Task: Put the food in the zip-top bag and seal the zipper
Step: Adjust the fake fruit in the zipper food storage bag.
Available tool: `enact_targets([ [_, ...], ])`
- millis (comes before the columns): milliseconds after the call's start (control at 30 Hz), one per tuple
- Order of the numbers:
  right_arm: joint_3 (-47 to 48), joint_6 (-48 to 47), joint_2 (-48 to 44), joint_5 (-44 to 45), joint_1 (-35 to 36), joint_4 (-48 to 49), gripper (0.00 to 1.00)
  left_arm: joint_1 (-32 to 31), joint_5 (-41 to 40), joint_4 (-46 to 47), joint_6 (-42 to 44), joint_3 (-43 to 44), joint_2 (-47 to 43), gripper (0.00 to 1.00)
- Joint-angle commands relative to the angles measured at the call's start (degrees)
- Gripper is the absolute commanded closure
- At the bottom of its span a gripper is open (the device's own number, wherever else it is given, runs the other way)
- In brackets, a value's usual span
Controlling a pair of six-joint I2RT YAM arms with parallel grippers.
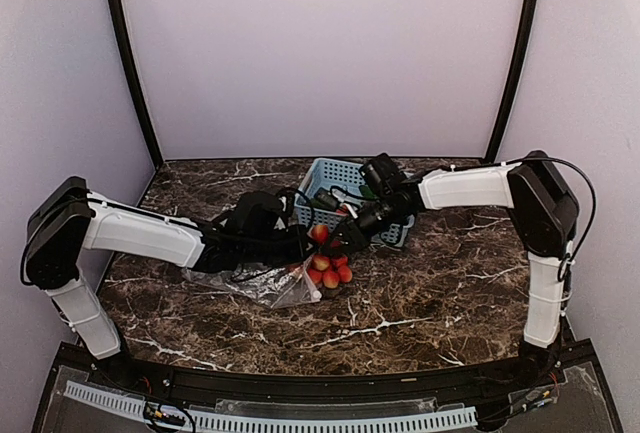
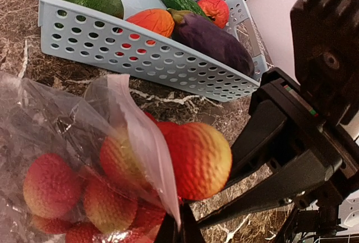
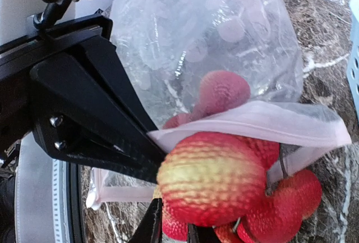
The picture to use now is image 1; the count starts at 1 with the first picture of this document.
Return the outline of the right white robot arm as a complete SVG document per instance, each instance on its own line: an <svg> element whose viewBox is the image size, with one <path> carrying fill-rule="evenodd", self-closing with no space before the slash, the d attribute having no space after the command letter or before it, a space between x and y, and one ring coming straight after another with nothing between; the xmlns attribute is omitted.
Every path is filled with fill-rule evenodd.
<svg viewBox="0 0 640 433"><path fill-rule="evenodd" d="M536 150L488 166L450 166L408 176L382 153L359 169L374 200L344 218L321 251L327 256L362 251L392 224L426 211L504 208L529 265L523 339L532 346L547 348L560 332L563 305L569 296L565 282L586 239L577 231L578 199L559 171L570 165Z"/></svg>

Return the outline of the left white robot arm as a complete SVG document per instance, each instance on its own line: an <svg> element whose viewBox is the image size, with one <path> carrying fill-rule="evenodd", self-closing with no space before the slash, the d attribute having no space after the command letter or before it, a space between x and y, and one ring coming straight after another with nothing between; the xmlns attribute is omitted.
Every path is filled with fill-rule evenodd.
<svg viewBox="0 0 640 433"><path fill-rule="evenodd" d="M301 224L290 224L298 191L243 194L212 221L173 217L110 200L83 178L66 179L31 215L20 280L44 291L69 321L101 370L120 389L141 380L140 365L78 266L82 250L106 250L217 274L252 264L289 266L317 244Z"/></svg>

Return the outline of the light blue plastic basket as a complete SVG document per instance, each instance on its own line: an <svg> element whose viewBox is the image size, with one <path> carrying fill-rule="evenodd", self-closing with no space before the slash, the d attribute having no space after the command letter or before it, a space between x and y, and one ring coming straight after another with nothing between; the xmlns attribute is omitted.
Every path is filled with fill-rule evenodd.
<svg viewBox="0 0 640 433"><path fill-rule="evenodd" d="M361 163L317 158L313 161L305 174L298 190L302 196L296 195L295 211L301 224L324 224L333 231L338 223L345 217L345 211L327 210L321 206L314 206L314 218L311 218L311 209L306 202L316 200L318 191L331 193L342 206L350 205L355 213L359 213L365 203L373 200L365 200L360 196L359 186L366 184L359 173Z"/></svg>

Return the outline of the clear zip top bag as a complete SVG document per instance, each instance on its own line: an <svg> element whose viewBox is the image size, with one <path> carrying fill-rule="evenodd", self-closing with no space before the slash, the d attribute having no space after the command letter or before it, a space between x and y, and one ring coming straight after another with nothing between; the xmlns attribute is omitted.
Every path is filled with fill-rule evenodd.
<svg viewBox="0 0 640 433"><path fill-rule="evenodd" d="M265 308L280 309L322 299L320 289L307 273L309 265L310 259L281 267L248 263L218 273L183 268L182 276L191 283L248 298Z"/></svg>

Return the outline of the red cherry bunch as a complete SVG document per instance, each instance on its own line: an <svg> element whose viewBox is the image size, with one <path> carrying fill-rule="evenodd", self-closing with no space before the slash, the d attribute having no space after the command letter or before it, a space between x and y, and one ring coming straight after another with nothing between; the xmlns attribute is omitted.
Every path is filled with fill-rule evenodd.
<svg viewBox="0 0 640 433"><path fill-rule="evenodd" d="M313 226L310 230L310 237L320 246L326 246L329 240L328 226L324 224ZM308 265L307 275L316 287L326 289L337 289L340 285L348 284L353 279L349 259L344 254L337 256L314 254Z"/></svg>

